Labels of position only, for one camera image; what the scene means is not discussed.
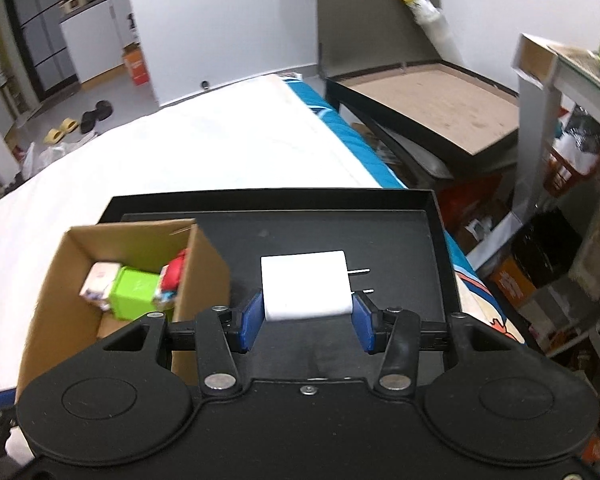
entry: black plastic frame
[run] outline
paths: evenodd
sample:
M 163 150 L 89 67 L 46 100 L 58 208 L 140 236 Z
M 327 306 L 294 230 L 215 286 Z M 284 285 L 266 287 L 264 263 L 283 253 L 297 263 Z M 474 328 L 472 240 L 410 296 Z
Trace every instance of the black plastic frame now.
M 412 189 L 232 189 L 116 196 L 99 223 L 127 214 L 302 210 L 420 210 L 427 216 L 445 314 L 460 312 L 456 276 L 435 194 Z
M 368 70 L 360 70 L 358 72 L 351 72 L 347 74 L 342 74 L 339 76 L 334 76 L 327 78 L 326 81 L 326 101 L 333 106 L 336 111 L 339 111 L 340 104 L 345 105 L 347 108 L 353 108 L 355 110 L 360 111 L 362 114 L 368 116 L 377 124 L 381 126 L 385 126 L 394 130 L 398 134 L 403 137 L 416 142 L 426 150 L 430 151 L 434 155 L 438 156 L 445 162 L 449 162 L 451 164 L 458 164 L 459 166 L 471 164 L 471 165 L 481 165 L 494 158 L 497 158 L 499 155 L 504 153 L 506 150 L 515 146 L 518 142 L 518 130 L 513 130 L 510 134 L 500 139 L 498 142 L 488 146 L 486 149 L 482 150 L 475 155 L 471 155 L 467 153 L 465 150 L 460 148 L 458 145 L 452 143 L 450 140 L 445 139 L 445 137 L 440 136 L 430 128 L 427 128 L 423 124 L 385 106 L 378 101 L 375 101 L 365 95 L 362 95 L 351 88 L 348 88 L 343 84 L 343 82 L 347 79 L 351 79 L 354 77 L 360 77 L 364 75 L 370 75 L 380 72 L 386 72 L 387 70 L 395 70 L 397 68 L 402 67 L 411 67 L 411 66 L 426 66 L 432 64 L 441 64 L 453 68 L 454 70 L 458 70 L 458 72 L 462 72 L 471 77 L 475 77 L 480 81 L 487 83 L 498 90 L 501 90 L 513 97 L 518 97 L 517 92 L 514 92 L 510 88 L 506 88 L 501 84 L 492 81 L 480 74 L 472 72 L 471 70 L 465 69 L 461 66 L 454 65 L 453 63 L 449 63 L 444 60 L 430 60 L 430 61 L 417 61 L 412 63 L 405 64 L 392 64 L 387 66 L 379 66 L 376 68 L 371 68 Z M 359 117 L 361 121 L 365 124 L 368 121 L 365 121 L 364 117 Z M 366 124 L 372 131 L 374 130 L 374 126 L 372 124 Z M 403 159 L 406 155 L 406 150 L 400 146 L 397 142 L 393 142 L 388 144 L 388 147 L 395 153 L 395 155 Z

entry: screw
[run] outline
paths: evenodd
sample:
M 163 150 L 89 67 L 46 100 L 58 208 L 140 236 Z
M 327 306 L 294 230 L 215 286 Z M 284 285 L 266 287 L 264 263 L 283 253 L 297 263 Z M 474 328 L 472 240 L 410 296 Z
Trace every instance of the screw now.
M 228 390 L 235 382 L 235 377 L 229 374 L 211 374 L 205 378 L 206 386 L 212 390 Z
M 387 390 L 399 392 L 400 390 L 406 390 L 411 386 L 411 379 L 402 374 L 387 374 L 380 378 L 380 386 Z
M 318 388 L 310 385 L 300 386 L 300 393 L 303 395 L 315 395 L 318 393 Z

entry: white cabinet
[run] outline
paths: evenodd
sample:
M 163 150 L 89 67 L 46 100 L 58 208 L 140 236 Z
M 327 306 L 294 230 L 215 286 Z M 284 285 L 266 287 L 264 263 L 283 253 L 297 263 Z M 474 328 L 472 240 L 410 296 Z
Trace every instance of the white cabinet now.
M 105 0 L 60 23 L 81 83 L 122 64 L 122 47 L 133 41 L 130 12 L 129 0 Z

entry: bed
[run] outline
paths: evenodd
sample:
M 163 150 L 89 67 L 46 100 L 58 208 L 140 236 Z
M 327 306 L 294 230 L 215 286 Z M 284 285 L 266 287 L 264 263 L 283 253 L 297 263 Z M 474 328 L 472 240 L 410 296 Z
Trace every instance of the bed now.
M 65 230 L 98 222 L 113 196 L 260 187 L 403 185 L 311 87 L 269 75 L 111 130 L 0 200 L 0 392 L 16 383 Z M 523 342 L 448 235 L 447 243 L 462 309 Z

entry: red basket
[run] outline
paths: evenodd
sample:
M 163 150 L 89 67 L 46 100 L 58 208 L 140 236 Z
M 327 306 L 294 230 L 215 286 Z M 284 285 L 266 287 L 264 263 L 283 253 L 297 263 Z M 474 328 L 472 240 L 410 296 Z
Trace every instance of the red basket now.
M 593 174 L 596 173 L 599 165 L 600 153 L 598 160 L 593 168 L 591 168 L 591 171 L 586 175 L 583 175 L 576 171 L 573 166 L 560 155 L 560 153 L 556 152 L 554 148 L 551 148 L 547 172 L 544 178 L 544 188 L 551 196 L 558 198 L 567 193 L 567 191 L 577 183 L 592 177 Z

